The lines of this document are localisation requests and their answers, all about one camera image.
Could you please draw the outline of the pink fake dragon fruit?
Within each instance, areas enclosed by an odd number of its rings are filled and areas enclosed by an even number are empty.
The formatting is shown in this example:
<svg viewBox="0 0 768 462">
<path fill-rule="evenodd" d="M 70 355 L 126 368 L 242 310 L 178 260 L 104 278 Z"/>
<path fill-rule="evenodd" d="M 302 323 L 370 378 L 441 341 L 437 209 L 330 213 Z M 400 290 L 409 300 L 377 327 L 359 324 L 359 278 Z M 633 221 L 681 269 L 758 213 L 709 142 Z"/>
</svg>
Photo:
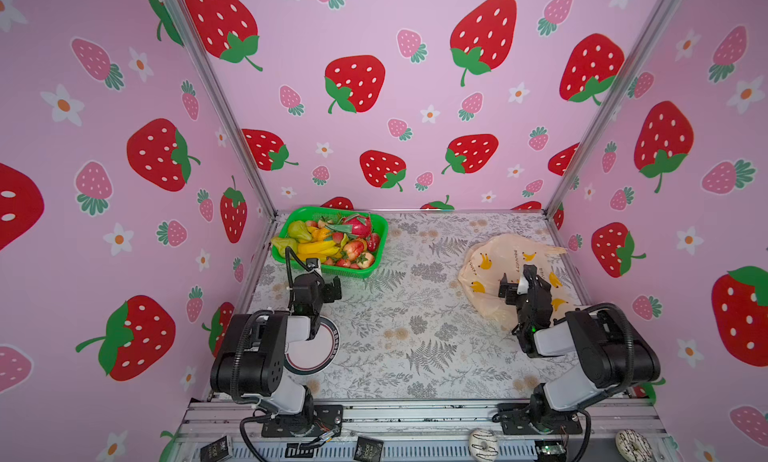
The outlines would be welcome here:
<svg viewBox="0 0 768 462">
<path fill-rule="evenodd" d="M 328 224 L 327 227 L 333 232 L 345 234 L 350 238 L 367 239 L 373 233 L 370 217 L 361 214 L 343 217 L 338 223 Z"/>
</svg>

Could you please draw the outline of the banana print plastic bag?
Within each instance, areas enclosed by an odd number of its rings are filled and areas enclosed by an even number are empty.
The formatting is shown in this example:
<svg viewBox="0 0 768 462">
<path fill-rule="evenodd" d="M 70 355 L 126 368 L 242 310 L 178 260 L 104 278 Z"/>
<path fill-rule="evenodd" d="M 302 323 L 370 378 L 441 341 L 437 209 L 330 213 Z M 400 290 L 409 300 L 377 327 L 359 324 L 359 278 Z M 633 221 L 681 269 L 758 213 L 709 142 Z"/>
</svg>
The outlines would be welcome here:
<svg viewBox="0 0 768 462">
<path fill-rule="evenodd" d="M 515 234 L 503 234 L 470 248 L 458 281 L 481 317 L 509 331 L 517 324 L 516 309 L 498 296 L 501 279 L 517 282 L 523 266 L 532 264 L 551 285 L 553 317 L 559 318 L 581 305 L 561 257 L 566 250 L 532 241 Z"/>
</svg>

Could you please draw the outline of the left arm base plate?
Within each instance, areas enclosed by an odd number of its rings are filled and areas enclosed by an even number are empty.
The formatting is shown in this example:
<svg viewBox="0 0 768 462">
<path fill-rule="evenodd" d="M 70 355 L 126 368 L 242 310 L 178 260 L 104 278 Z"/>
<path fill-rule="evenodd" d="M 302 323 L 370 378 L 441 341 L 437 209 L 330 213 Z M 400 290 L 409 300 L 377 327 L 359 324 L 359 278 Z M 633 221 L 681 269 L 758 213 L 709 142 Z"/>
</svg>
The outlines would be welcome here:
<svg viewBox="0 0 768 462">
<path fill-rule="evenodd" d="M 338 404 L 315 405 L 295 415 L 279 415 L 263 424 L 263 438 L 315 438 L 328 432 L 339 432 L 342 427 L 344 406 Z"/>
</svg>

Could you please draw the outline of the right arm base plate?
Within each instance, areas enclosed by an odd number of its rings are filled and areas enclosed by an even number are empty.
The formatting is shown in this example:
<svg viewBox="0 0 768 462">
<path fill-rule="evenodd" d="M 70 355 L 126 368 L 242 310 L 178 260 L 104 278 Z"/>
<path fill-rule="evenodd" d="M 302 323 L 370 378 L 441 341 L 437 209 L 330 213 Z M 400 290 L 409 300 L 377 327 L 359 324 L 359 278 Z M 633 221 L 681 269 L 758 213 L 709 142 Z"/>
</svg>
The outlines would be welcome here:
<svg viewBox="0 0 768 462">
<path fill-rule="evenodd" d="M 530 403 L 501 403 L 492 415 L 493 423 L 501 426 L 505 435 L 582 435 L 584 433 L 577 412 L 543 413 Z"/>
</svg>

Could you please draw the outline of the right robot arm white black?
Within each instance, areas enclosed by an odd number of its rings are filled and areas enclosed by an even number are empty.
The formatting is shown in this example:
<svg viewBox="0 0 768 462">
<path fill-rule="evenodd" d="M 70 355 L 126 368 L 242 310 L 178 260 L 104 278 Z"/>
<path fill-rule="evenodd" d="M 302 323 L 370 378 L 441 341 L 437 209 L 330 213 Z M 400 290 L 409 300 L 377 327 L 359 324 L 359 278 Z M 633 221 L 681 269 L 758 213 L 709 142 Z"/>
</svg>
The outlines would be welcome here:
<svg viewBox="0 0 768 462">
<path fill-rule="evenodd" d="M 620 308 L 602 303 L 553 320 L 551 289 L 534 265 L 524 266 L 517 282 L 500 280 L 498 296 L 516 309 L 512 335 L 521 351 L 532 359 L 578 358 L 559 378 L 535 387 L 527 403 L 498 406 L 492 421 L 506 435 L 581 434 L 587 408 L 660 376 L 657 355 Z"/>
</svg>

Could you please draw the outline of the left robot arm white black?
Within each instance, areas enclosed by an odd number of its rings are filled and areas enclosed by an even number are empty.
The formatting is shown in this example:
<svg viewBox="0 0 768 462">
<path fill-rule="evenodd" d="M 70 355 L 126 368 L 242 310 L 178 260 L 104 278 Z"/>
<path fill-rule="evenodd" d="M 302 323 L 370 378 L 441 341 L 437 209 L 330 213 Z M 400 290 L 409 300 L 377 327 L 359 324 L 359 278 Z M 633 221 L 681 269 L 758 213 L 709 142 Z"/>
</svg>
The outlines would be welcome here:
<svg viewBox="0 0 768 462">
<path fill-rule="evenodd" d="M 311 390 L 284 374 L 327 365 L 337 334 L 323 324 L 324 305 L 342 298 L 340 279 L 317 271 L 291 281 L 290 308 L 232 317 L 210 372 L 210 387 L 236 403 L 254 404 L 276 416 L 314 415 Z"/>
</svg>

